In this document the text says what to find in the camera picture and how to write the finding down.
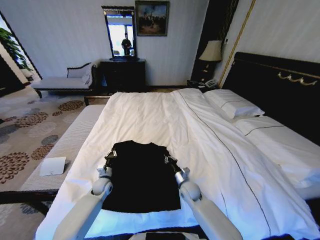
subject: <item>paper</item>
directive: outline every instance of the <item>paper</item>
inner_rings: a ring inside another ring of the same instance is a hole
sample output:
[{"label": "paper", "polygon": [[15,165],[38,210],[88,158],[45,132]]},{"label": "paper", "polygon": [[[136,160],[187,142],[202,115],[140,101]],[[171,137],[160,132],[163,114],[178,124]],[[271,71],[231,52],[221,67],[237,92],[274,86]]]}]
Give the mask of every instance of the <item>paper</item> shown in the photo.
[{"label": "paper", "polygon": [[62,174],[64,172],[66,158],[65,156],[45,158],[40,168],[40,176]]}]

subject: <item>telephone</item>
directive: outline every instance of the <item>telephone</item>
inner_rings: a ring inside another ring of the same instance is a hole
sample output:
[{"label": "telephone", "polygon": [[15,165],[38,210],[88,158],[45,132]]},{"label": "telephone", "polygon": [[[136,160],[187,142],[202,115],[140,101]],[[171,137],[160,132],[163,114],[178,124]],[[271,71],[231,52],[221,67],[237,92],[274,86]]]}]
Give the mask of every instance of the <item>telephone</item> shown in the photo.
[{"label": "telephone", "polygon": [[216,85],[217,81],[215,79],[211,79],[209,81],[206,81],[204,83],[204,85],[209,88],[209,89],[212,89],[215,85]]}]

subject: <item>lampshade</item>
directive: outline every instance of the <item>lampshade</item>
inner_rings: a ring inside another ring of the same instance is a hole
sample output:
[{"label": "lampshade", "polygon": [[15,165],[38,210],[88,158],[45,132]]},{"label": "lampshade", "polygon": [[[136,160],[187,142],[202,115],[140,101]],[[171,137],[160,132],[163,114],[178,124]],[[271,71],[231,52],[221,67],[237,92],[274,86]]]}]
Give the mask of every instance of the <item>lampshade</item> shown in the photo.
[{"label": "lampshade", "polygon": [[202,55],[199,57],[203,61],[220,61],[221,60],[221,41],[208,41],[206,48]]}]

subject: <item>black t-shirt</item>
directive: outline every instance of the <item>black t-shirt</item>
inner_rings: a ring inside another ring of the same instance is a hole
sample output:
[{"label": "black t-shirt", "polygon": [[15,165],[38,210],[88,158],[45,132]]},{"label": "black t-shirt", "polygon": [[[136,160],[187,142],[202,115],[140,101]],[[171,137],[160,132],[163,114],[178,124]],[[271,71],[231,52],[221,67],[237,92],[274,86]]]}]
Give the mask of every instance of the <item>black t-shirt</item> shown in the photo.
[{"label": "black t-shirt", "polygon": [[149,213],[181,208],[174,170],[165,163],[166,147],[132,140],[113,147],[117,154],[112,162],[113,189],[102,209]]}]

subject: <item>dark curtain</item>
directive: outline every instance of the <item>dark curtain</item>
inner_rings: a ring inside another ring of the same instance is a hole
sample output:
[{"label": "dark curtain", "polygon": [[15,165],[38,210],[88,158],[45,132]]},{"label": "dark curtain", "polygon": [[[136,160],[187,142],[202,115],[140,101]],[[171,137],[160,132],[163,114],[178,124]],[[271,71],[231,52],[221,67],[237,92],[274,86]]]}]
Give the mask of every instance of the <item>dark curtain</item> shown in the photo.
[{"label": "dark curtain", "polygon": [[[237,9],[238,2],[239,0],[209,0],[202,27],[202,33],[193,64],[191,80],[198,81],[200,79],[200,72],[207,64],[206,62],[199,60],[199,57],[204,52],[208,41],[225,41],[234,13]],[[213,64],[213,69],[209,69],[212,74],[214,72],[214,67],[215,65]]]}]

